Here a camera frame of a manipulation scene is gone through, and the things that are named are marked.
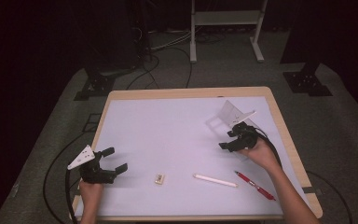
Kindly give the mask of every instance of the gray carpet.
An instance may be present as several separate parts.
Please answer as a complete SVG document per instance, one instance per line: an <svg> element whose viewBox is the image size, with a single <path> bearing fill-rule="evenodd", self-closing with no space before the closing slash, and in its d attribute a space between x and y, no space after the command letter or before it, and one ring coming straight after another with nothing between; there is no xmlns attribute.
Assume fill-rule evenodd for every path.
<svg viewBox="0 0 358 224"><path fill-rule="evenodd" d="M346 91L339 76L324 65L318 68L316 75L333 96L309 97L306 93L292 93L282 73L298 71L303 64L279 63L288 33L261 33L259 45L265 57L263 63L256 61L249 35L226 35L224 40L211 45L198 44L198 62L192 64L188 87L270 87L306 170L321 175L338 189L351 210L353 223L358 223L358 104ZM177 37L169 34L151 36L153 46ZM189 50L188 44L176 47ZM177 49L166 49L154 55L159 58L159 65L151 73L158 86L161 89L184 88L190 72L187 56ZM155 64L156 60L145 63L145 66L150 69ZM143 69L138 69L119 77L114 90L125 90L143 72ZM19 185L2 206L0 223L58 223L44 203L45 174L60 151L82 134L89 115L102 113L106 99L91 97L88 101L74 101L86 79L84 70L78 71L62 93L24 164L18 178ZM158 86L150 84L152 80L151 76L143 76L130 89L155 89ZM86 144L92 143L93 135L83 133L67 147L55 161L47 179L48 202L65 223L70 223L64 196L65 167ZM78 174L73 174L71 182L75 182L77 177ZM312 185L321 192L318 198L324 210L322 223L349 223L348 213L337 193L321 178L309 177Z"/></svg>

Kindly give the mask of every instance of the pen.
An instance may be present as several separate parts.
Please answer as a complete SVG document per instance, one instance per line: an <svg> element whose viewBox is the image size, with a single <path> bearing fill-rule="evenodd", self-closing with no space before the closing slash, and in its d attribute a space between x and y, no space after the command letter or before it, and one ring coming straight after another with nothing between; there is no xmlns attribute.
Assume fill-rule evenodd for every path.
<svg viewBox="0 0 358 224"><path fill-rule="evenodd" d="M272 196L271 194L269 194L266 190L262 189L261 187L257 186L257 184L255 184L255 182L253 182L251 179L249 179L248 177L246 177L245 175L241 174L238 171L234 171L235 174L237 174L240 178L242 178L244 181L246 181L248 184L250 184L251 186L255 187L257 189L258 192L260 192L262 195L264 195L264 197L266 197L269 200L275 200L274 196Z"/></svg>
<svg viewBox="0 0 358 224"><path fill-rule="evenodd" d="M233 188L236 188L236 187L238 186L237 184L234 184L234 183L231 183L231 182L227 182L227 181L224 181L224 180L219 180L219 179L211 178L211 177L205 176L205 175L193 174L193 176L194 176L195 178L197 178L197 179L202 179L202 180L214 182L214 183L217 183L217 184L222 184L222 185L230 186L230 187L233 187Z"/></svg>

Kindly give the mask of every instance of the white pencil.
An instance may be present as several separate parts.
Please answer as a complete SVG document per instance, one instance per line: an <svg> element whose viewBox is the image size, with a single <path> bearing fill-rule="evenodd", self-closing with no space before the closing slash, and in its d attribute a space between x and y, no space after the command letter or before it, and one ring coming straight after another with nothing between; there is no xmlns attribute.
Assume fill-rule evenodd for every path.
<svg viewBox="0 0 358 224"><path fill-rule="evenodd" d="M224 180L211 178L211 177L208 177L208 176L205 176L205 175L193 174L193 176L196 177L197 179L211 181L211 182L214 182L214 183L217 183L217 184L222 184L222 185L230 186L230 187L233 187L233 188L236 188L238 186L238 184L234 184L234 183L227 182L227 181L224 181Z"/></svg>

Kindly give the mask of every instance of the white paper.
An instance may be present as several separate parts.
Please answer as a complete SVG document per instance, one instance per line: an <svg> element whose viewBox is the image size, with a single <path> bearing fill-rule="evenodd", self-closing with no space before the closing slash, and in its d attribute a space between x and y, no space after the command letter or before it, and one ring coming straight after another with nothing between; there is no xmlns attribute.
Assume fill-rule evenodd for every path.
<svg viewBox="0 0 358 224"><path fill-rule="evenodd" d="M114 100L96 151L116 149L116 153L101 159L103 169L114 170L123 163L129 169L114 184L105 185L99 216L281 215L279 202L267 200L234 173L247 175L277 198L266 171L218 145L235 139L227 135L229 127L216 119L226 100L244 113L257 112L252 122L268 135L283 170L308 202L264 97ZM158 174L165 175L162 185L155 183ZM239 186L199 181L193 174ZM76 215L81 216L82 210L80 202Z"/></svg>

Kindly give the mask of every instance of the red pen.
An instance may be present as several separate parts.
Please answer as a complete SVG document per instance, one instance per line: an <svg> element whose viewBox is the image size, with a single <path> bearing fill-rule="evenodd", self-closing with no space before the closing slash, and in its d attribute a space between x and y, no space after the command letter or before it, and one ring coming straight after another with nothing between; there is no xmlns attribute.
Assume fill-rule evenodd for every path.
<svg viewBox="0 0 358 224"><path fill-rule="evenodd" d="M246 181L248 184L250 184L251 186L255 187L257 189L258 192L260 192L262 195L264 195L264 197L266 197L269 200L275 200L274 196L272 196L271 194L269 194L266 190L262 189L261 187L258 187L257 184L255 184L255 182L253 182L251 179L249 179L248 177L246 177L245 175L241 174L238 171L234 171L235 174L237 174L240 178L242 178L244 181Z"/></svg>

